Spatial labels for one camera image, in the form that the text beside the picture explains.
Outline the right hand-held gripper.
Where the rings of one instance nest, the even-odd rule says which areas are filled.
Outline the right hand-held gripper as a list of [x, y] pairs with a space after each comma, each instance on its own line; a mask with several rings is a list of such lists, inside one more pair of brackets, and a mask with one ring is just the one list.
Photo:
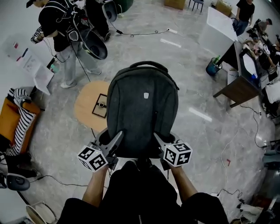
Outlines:
[[191, 160], [193, 149], [188, 143], [166, 144], [156, 133], [154, 137], [163, 152], [163, 161], [172, 167], [181, 167]]

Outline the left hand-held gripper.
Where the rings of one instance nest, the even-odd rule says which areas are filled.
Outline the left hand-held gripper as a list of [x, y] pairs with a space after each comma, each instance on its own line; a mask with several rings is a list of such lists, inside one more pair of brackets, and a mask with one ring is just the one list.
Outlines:
[[85, 168], [92, 172], [97, 172], [106, 165], [114, 170], [119, 160], [116, 156], [116, 150], [123, 137], [124, 133], [120, 131], [108, 145], [100, 146], [90, 142], [82, 147], [77, 154], [77, 158]]

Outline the grey fabric backpack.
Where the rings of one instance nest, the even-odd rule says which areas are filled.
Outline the grey fabric backpack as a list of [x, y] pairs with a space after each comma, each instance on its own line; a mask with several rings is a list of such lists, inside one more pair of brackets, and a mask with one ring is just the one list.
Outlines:
[[179, 88], [168, 69], [154, 61], [141, 61], [120, 70], [107, 94], [107, 128], [97, 135], [102, 146], [123, 131], [115, 154], [121, 158], [159, 158], [161, 150], [154, 137], [171, 139]]

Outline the person's left forearm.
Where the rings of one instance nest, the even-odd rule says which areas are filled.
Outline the person's left forearm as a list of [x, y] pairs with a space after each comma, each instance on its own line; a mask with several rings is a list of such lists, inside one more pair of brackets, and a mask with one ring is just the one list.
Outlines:
[[103, 198], [105, 178], [108, 168], [108, 165], [106, 165], [92, 174], [90, 182], [83, 195], [82, 201], [87, 202], [94, 207], [100, 206]]

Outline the person's right forearm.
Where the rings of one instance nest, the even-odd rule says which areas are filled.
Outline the person's right forearm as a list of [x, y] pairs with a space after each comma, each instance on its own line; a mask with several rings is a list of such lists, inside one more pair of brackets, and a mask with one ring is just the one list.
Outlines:
[[187, 177], [182, 166], [172, 167], [171, 172], [174, 176], [181, 202], [185, 202], [188, 198], [198, 193], [190, 179]]

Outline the person's black trousers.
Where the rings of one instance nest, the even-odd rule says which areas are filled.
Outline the person's black trousers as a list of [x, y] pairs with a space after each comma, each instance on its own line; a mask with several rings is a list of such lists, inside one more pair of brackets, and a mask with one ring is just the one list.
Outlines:
[[161, 170], [151, 163], [151, 160], [148, 159], [132, 159], [127, 161], [121, 171], [124, 171], [128, 174], [138, 175], [138, 174], [162, 174]]

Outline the light wooden table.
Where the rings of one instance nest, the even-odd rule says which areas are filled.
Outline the light wooden table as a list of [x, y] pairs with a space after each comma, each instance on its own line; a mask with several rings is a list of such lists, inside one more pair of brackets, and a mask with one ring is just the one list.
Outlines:
[[74, 104], [76, 119], [98, 133], [107, 127], [107, 120], [92, 114], [92, 111], [99, 94], [107, 95], [108, 89], [108, 82], [92, 81], [82, 88]]

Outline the person's black shirt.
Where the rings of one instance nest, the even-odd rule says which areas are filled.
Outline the person's black shirt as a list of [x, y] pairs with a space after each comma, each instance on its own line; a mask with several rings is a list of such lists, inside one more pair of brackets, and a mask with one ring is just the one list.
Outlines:
[[229, 224], [217, 197], [198, 192], [177, 204], [177, 193], [159, 173], [116, 171], [99, 207], [66, 200], [57, 224]]

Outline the blue wastebasket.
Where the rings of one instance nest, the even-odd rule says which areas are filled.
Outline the blue wastebasket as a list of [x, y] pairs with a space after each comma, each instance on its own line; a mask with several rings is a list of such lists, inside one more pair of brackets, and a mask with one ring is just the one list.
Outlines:
[[206, 67], [206, 73], [210, 76], [215, 76], [216, 73], [222, 69], [222, 64], [215, 64], [215, 58], [212, 58], [211, 61], [209, 62], [209, 64]]

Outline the black white striped blanket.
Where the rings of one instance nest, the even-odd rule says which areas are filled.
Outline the black white striped blanket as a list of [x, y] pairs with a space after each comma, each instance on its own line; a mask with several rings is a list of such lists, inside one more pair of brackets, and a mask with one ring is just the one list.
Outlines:
[[16, 112], [20, 116], [15, 128], [13, 143], [6, 150], [6, 155], [16, 156], [26, 152], [36, 116], [40, 109], [34, 104], [26, 90], [22, 88], [11, 88], [7, 99], [16, 105]]

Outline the dark brown desk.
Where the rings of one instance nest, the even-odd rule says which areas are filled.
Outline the dark brown desk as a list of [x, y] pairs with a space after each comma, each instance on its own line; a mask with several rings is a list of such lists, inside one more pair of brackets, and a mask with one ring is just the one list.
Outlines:
[[232, 100], [234, 104], [230, 105], [231, 108], [245, 103], [261, 94], [259, 70], [257, 68], [256, 60], [252, 57], [257, 72], [257, 78], [253, 79], [252, 75], [244, 66], [243, 56], [245, 54], [251, 56], [248, 49], [243, 49], [242, 44], [235, 41], [217, 63], [219, 65], [226, 62], [238, 72], [238, 77], [213, 95], [214, 98], [224, 95]]

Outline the white side stand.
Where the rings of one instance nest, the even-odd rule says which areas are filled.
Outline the white side stand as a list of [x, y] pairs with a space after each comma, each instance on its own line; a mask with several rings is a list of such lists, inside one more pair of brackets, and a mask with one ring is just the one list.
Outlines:
[[28, 49], [26, 55], [17, 61], [17, 65], [29, 76], [32, 77], [35, 86], [41, 92], [51, 95], [48, 85], [54, 73], [42, 64], [39, 58]]

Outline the orange cushion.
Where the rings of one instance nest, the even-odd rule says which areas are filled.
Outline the orange cushion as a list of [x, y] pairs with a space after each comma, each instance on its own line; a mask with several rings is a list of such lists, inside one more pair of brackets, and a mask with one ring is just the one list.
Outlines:
[[18, 106], [5, 98], [0, 113], [0, 135], [14, 142], [15, 130], [18, 126], [20, 114]]

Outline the orange sofa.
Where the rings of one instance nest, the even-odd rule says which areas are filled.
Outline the orange sofa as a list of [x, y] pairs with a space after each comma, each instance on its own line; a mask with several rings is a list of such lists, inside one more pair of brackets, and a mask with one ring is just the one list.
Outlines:
[[40, 112], [25, 89], [11, 88], [0, 112], [0, 152], [8, 156], [26, 153]]

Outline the white crumpled cloth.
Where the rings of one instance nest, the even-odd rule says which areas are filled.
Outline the white crumpled cloth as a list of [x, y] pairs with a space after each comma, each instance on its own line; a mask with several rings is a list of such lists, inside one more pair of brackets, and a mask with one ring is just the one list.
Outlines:
[[251, 206], [248, 204], [241, 204], [240, 211], [244, 218], [255, 223], [262, 213], [263, 208]]

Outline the white paper sheet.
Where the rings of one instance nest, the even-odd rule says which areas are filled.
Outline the white paper sheet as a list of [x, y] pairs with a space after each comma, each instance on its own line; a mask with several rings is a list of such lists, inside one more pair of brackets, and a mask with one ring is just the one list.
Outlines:
[[254, 62], [253, 58], [251, 56], [249, 56], [248, 54], [245, 54], [243, 56], [243, 62], [244, 62], [244, 66], [245, 66], [246, 70], [251, 75], [257, 76], [256, 66], [255, 66], [255, 62]]

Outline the white block cabinet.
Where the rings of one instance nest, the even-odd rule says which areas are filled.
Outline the white block cabinet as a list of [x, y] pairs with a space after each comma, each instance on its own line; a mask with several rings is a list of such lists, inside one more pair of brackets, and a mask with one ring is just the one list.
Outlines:
[[200, 46], [213, 54], [224, 55], [237, 41], [232, 20], [212, 7], [208, 7], [207, 20], [199, 36]]

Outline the cardboard box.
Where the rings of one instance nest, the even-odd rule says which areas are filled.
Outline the cardboard box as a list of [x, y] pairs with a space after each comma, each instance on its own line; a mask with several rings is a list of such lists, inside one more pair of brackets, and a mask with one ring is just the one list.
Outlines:
[[215, 9], [228, 17], [231, 16], [232, 5], [224, 0], [217, 0]]
[[164, 5], [178, 10], [183, 10], [186, 0], [164, 0]]

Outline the black chair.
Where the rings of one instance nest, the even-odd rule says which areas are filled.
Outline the black chair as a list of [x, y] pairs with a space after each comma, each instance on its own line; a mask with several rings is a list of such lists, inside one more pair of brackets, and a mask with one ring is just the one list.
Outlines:
[[202, 13], [202, 10], [203, 10], [203, 5], [204, 5], [204, 0], [189, 0], [189, 4], [188, 4], [188, 7], [190, 7], [190, 4], [193, 2], [193, 5], [192, 5], [192, 11], [194, 10], [194, 7], [196, 6], [197, 9], [199, 9], [199, 6], [200, 7], [200, 13]]

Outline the black rectangular frame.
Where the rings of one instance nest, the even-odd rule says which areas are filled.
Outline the black rectangular frame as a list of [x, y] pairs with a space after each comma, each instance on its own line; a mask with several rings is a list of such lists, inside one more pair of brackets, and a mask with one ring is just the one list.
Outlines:
[[107, 95], [99, 94], [99, 97], [95, 103], [92, 114], [101, 118], [106, 118], [107, 115]]

